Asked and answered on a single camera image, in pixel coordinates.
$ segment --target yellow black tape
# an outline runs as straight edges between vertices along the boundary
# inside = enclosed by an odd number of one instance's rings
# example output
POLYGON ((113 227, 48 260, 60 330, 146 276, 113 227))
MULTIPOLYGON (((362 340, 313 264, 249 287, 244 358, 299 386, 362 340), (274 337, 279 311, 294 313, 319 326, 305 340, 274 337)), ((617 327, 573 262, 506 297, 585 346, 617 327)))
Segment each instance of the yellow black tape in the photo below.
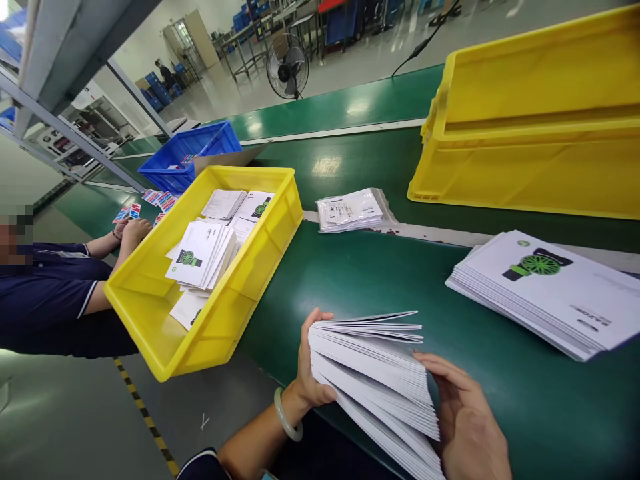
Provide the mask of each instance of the yellow black tape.
POLYGON ((158 428, 155 426, 155 423, 153 422, 153 419, 149 414, 149 410, 147 410, 144 402, 142 402, 142 398, 140 398, 140 395, 136 391, 135 385, 133 384, 131 378, 129 377, 129 374, 125 370, 124 366, 122 365, 122 362, 118 357, 114 357, 113 362, 115 363, 115 366, 118 367, 118 370, 120 371, 120 376, 122 376, 122 379, 127 384, 129 393, 133 397, 133 400, 135 402, 135 405, 138 407, 138 410, 140 410, 140 414, 142 414, 142 418, 144 418, 145 424, 149 429, 149 431, 151 432, 153 436, 153 440, 155 441, 155 444, 158 446, 158 450, 160 450, 160 453, 162 453, 162 456, 165 458, 165 461, 167 462, 167 466, 169 467, 169 471, 174 477, 177 477, 178 473, 180 472, 180 468, 178 468, 178 464, 173 459, 171 452, 167 448, 167 444, 162 439, 162 435, 160 435, 160 432, 158 432, 158 428))

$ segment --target worker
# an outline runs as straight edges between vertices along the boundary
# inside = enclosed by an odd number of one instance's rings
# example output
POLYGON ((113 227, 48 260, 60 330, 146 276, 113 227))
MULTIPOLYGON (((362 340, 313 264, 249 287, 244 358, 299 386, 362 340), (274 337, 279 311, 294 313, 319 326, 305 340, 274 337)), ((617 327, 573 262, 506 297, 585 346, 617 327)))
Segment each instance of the worker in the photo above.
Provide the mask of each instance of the worker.
POLYGON ((162 63, 160 63, 160 60, 155 61, 155 66, 160 69, 160 75, 162 75, 162 78, 165 81, 165 88, 169 90, 175 83, 173 75, 171 74, 171 70, 169 70, 162 63))
POLYGON ((86 358, 137 353, 105 283, 151 224, 124 219, 86 244, 62 244, 26 242, 20 223, 0 216, 0 349, 86 358), (102 259, 118 247, 111 268, 102 259))
MULTIPOLYGON (((329 385, 321 385, 311 374, 308 340, 309 328, 314 322, 332 318, 332 313, 316 308, 302 326, 298 374, 281 394, 282 409, 290 429, 299 424, 311 408, 336 399, 335 390, 329 385)), ((442 464, 446 478, 511 480, 507 440, 480 385, 464 370, 436 355, 415 352, 413 356, 433 374, 438 385, 442 464)), ((263 470, 268 468, 286 439, 276 406, 271 405, 234 434, 218 453, 206 449, 186 462, 177 480, 262 478, 263 470)), ((317 477, 311 470, 304 478, 317 477)))

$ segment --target bracelet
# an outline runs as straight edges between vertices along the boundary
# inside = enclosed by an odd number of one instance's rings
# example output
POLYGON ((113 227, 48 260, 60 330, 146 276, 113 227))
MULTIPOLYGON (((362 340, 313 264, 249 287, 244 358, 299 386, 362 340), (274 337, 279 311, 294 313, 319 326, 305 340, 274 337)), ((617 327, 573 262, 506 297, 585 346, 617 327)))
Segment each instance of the bracelet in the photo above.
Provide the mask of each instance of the bracelet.
POLYGON ((302 422, 298 425, 298 429, 294 429, 289 420, 287 420, 287 416, 285 415, 285 410, 282 407, 282 392, 283 388, 278 387, 273 394, 273 403, 275 405, 275 411, 278 414, 278 418, 280 418, 280 423, 282 423, 282 428, 284 428, 286 434, 289 438, 295 442, 302 440, 302 422))

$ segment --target green fan image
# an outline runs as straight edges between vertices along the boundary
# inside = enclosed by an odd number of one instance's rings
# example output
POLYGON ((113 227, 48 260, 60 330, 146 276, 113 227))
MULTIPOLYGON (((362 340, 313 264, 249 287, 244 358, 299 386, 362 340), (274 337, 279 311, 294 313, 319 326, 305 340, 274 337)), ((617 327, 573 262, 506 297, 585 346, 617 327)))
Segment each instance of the green fan image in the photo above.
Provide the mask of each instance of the green fan image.
POLYGON ((192 267, 199 267, 202 265, 202 260, 195 258, 192 251, 180 250, 180 255, 175 261, 176 263, 182 263, 183 265, 190 265, 192 267))
POLYGON ((518 265, 512 265, 502 276, 516 281, 522 277, 528 277, 532 273, 542 276, 555 275, 560 272, 560 267, 566 267, 572 263, 571 260, 550 251, 536 249, 533 251, 533 255, 523 257, 518 265))
POLYGON ((256 218, 260 218, 260 216, 262 216, 262 214, 265 212, 265 210, 267 209, 267 205, 269 204, 269 202, 271 201, 271 197, 268 197, 264 203, 261 203, 260 205, 258 205, 255 208, 255 211, 251 214, 252 217, 256 217, 256 218))

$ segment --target hand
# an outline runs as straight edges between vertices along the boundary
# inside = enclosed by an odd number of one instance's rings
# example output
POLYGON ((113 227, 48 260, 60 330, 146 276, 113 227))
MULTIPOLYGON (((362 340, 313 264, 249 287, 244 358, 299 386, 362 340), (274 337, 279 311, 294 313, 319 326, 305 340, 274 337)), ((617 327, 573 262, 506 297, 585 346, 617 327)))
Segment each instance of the hand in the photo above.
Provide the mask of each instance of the hand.
POLYGON ((115 228, 113 229, 113 231, 115 232, 115 236, 120 240, 122 240, 122 232, 124 231, 128 223, 129 219, 125 218, 118 220, 118 223, 115 224, 115 228))
POLYGON ((507 439, 480 384, 430 353, 413 356, 433 374, 440 392, 442 462, 449 480, 511 480, 507 439))
POLYGON ((141 218, 130 220, 124 226, 122 241, 134 242, 137 245, 149 234, 151 228, 152 226, 147 220, 141 218))
POLYGON ((331 403, 337 396, 331 386, 321 385, 313 378, 311 374, 311 348, 309 346, 309 328, 311 328, 312 324, 320 320, 331 320, 332 318, 332 313, 321 312, 320 308, 316 307, 302 325, 300 349, 298 350, 298 376, 292 384, 287 387, 287 391, 289 391, 291 396, 298 400, 297 403, 303 405, 306 410, 331 403))

